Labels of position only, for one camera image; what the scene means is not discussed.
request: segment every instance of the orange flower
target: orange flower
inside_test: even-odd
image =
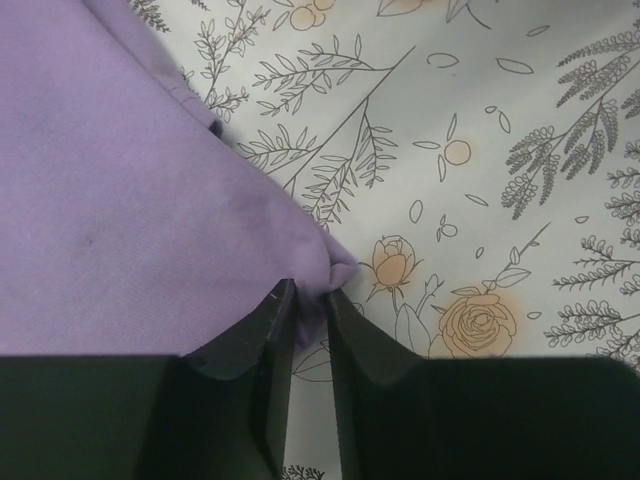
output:
[[[382,290],[392,291],[409,283],[409,275],[422,260],[416,262],[416,255],[409,242],[399,235],[382,237],[376,242],[371,265],[363,264],[373,270],[376,284],[369,295],[373,297]]]
[[[458,299],[440,319],[440,332],[431,357],[487,357],[503,355],[516,334],[516,322],[497,295]]]

